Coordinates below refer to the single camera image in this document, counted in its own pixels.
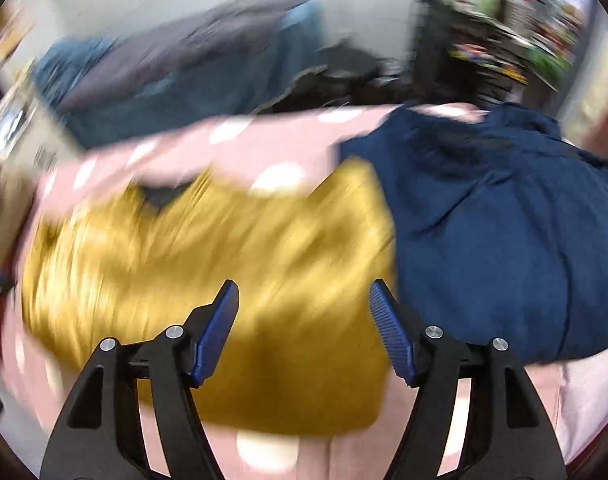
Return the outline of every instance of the mustard yellow cloth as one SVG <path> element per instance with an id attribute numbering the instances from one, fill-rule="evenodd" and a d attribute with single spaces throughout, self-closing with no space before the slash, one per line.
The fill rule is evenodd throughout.
<path id="1" fill-rule="evenodd" d="M 389 363 L 368 288 L 392 283 L 392 241 L 377 177 L 360 160 L 308 196 L 257 196 L 206 171 L 159 215 L 130 187 L 58 225 L 41 222 L 23 320 L 81 369 L 102 338 L 152 339 L 230 278 L 239 313 L 215 374 L 193 390 L 202 420 L 343 433 L 379 413 Z"/>

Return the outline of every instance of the gray fabric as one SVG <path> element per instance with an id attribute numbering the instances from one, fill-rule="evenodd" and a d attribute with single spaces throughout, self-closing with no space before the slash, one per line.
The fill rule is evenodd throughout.
<path id="1" fill-rule="evenodd" d="M 308 0 L 279 20 L 278 30 L 259 52 L 217 56 L 174 70 L 126 99 L 109 99 L 66 113 L 57 110 L 59 96 L 71 91 L 102 59 L 75 52 L 92 44 L 67 42 L 64 48 L 54 44 L 46 54 L 49 62 L 44 70 L 35 70 L 33 79 L 77 142 L 98 148 L 183 128 L 207 117 L 256 113 L 284 97 L 300 75 L 321 68 L 321 30 L 321 8 Z"/>
<path id="2" fill-rule="evenodd" d="M 143 85 L 222 54 L 257 52 L 286 12 L 308 0 L 235 0 L 145 32 L 106 54 L 59 103 L 59 112 L 134 95 Z"/>

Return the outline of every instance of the navy blue garment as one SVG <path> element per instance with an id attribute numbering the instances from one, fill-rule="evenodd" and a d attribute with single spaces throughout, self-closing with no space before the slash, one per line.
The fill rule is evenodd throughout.
<path id="1" fill-rule="evenodd" d="M 608 348 L 608 160 L 556 121 L 500 105 L 482 124 L 398 108 L 339 146 L 375 167 L 397 235 L 397 290 L 458 339 L 523 362 Z"/>

